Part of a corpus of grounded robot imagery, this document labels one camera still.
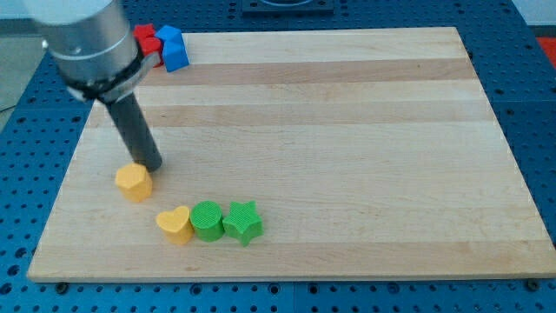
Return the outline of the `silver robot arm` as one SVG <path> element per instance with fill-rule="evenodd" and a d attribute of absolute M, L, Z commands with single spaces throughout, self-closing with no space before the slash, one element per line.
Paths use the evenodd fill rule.
<path fill-rule="evenodd" d="M 142 53 L 116 0 L 24 0 L 70 94 L 123 100 L 162 59 Z"/>

